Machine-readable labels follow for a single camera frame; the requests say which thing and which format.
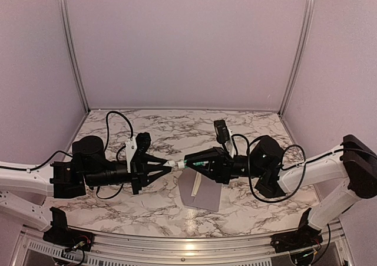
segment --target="black bracket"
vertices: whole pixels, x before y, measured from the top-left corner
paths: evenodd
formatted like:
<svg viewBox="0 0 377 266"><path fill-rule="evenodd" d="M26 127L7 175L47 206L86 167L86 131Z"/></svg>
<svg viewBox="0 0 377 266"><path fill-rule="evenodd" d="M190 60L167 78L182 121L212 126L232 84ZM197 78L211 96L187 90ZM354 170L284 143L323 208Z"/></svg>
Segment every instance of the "black bracket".
<svg viewBox="0 0 377 266"><path fill-rule="evenodd" d="M308 225L307 218L310 210L311 208L302 214L297 230L272 235L271 246L275 249L276 253L311 247L312 245L323 242L320 231Z"/></svg>
<svg viewBox="0 0 377 266"><path fill-rule="evenodd" d="M52 227L43 234L43 240L66 248L72 248L79 242L86 241L81 248L83 251L90 251L93 233L69 228L64 211L55 207L51 207L50 211L52 212Z"/></svg>
<svg viewBox="0 0 377 266"><path fill-rule="evenodd" d="M376 154L351 134L343 137L342 145L345 151L340 159L349 176L348 188L360 198L369 199L377 196L377 160L367 153L375 156Z"/></svg>

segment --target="gray wall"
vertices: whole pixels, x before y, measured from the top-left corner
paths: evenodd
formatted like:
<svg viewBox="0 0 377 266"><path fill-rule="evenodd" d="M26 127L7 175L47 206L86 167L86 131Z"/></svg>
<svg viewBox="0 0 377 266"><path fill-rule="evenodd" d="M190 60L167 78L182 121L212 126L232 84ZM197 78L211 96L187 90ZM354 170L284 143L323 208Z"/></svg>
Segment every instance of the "gray wall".
<svg viewBox="0 0 377 266"><path fill-rule="evenodd" d="M377 151L377 0L316 0L285 118L309 156L352 133ZM326 196L336 182L319 185ZM377 261L377 198L342 218L357 266Z"/></svg>
<svg viewBox="0 0 377 266"><path fill-rule="evenodd" d="M306 0L67 0L93 108L278 111Z"/></svg>
<svg viewBox="0 0 377 266"><path fill-rule="evenodd" d="M40 163L66 149L84 117L58 0L0 2L0 161ZM1 265L20 227L0 215Z"/></svg>

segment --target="marble surface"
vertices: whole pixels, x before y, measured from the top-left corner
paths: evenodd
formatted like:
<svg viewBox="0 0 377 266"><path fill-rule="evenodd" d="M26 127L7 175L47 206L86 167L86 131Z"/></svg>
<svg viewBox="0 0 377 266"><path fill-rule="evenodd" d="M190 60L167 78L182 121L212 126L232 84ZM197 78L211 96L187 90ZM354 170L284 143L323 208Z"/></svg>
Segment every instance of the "marble surface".
<svg viewBox="0 0 377 266"><path fill-rule="evenodd" d="M184 155L219 146L213 121L225 119L233 133L242 133L249 139L262 134L274 137L281 146L291 141L277 114L247 111L207 110L122 110L132 122L134 131L149 132L152 138L150 154L171 160L182 160ZM92 111L77 135L77 140L88 135L106 138L107 111ZM129 135L127 124L121 117L110 117L110 144L108 159ZM246 145L237 141L240 153ZM292 151L289 162L297 157ZM87 195L71 200L48 198L45 206L59 207L67 213L72 226L103 232L154 237L226 237L262 234L297 227L304 210L318 202L312 186L302 188L292 199L278 204L257 201L249 190L247 179L231 180L223 185L220 210L211 212L183 206L177 179L182 171L170 174L133 195L130 185L111 200ZM101 188L100 196L110 196L118 186Z"/></svg>

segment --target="black mount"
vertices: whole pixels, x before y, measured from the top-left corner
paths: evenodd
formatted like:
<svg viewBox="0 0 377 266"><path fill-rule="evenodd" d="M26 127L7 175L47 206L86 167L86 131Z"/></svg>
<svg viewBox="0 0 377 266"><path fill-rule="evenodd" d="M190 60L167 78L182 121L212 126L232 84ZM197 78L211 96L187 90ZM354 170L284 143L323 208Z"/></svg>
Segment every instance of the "black mount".
<svg viewBox="0 0 377 266"><path fill-rule="evenodd" d="M52 227L43 234L43 240L67 248L72 248L79 242L85 241L86 244L81 248L84 251L90 251L93 233L69 228L64 211L55 207L51 207L50 211L52 212Z"/></svg>
<svg viewBox="0 0 377 266"><path fill-rule="evenodd" d="M109 161L105 157L104 144L98 136L86 136L72 144L72 161L55 162L54 198L75 198L85 195L85 184L93 189L96 186L131 183L133 194L171 172L171 167L163 166L167 161L146 154L150 147L149 133L139 133L136 137L137 150L131 161L131 170L125 162Z"/></svg>
<svg viewBox="0 0 377 266"><path fill-rule="evenodd" d="M311 247L312 245L316 245L317 241L319 243L323 242L320 231L308 225L307 218L310 210L311 208L302 214L297 230L272 235L271 246L275 249L276 253Z"/></svg>
<svg viewBox="0 0 377 266"><path fill-rule="evenodd" d="M373 198L377 195L377 159L359 151L347 149L359 149L376 154L354 135L343 137L342 143L345 151L340 158L343 161L349 176L348 188L363 199Z"/></svg>

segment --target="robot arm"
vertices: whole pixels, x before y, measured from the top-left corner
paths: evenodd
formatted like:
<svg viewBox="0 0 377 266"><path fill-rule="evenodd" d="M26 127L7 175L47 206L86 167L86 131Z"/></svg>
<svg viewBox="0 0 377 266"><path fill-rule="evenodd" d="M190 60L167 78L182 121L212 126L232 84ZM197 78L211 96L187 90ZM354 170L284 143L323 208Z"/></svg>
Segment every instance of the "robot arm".
<svg viewBox="0 0 377 266"><path fill-rule="evenodd" d="M125 143L126 161L109 161L97 136L87 136L72 144L70 162L36 166L0 162L0 211L44 232L44 240L74 247L82 236L91 241L92 233L70 229L62 210L28 202L12 191L31 192L54 198L75 198L86 194L85 184L96 186L131 183L133 194L171 171L167 160L147 154L151 138L139 133Z"/></svg>
<svg viewBox="0 0 377 266"><path fill-rule="evenodd" d="M320 231L330 221L357 201L377 195L376 154L355 136L347 135L341 145L288 168L282 167L282 157L283 149L278 143L269 136L263 136L250 157L231 157L222 148L214 147L187 155L185 161L188 167L224 184L231 179L248 177L249 161L251 177L259 178L255 189L266 198L278 198L295 191L304 169L306 173L301 186L343 179L320 204L304 212L296 231L272 237L276 252L309 247L315 244L315 240L322 242Z"/></svg>

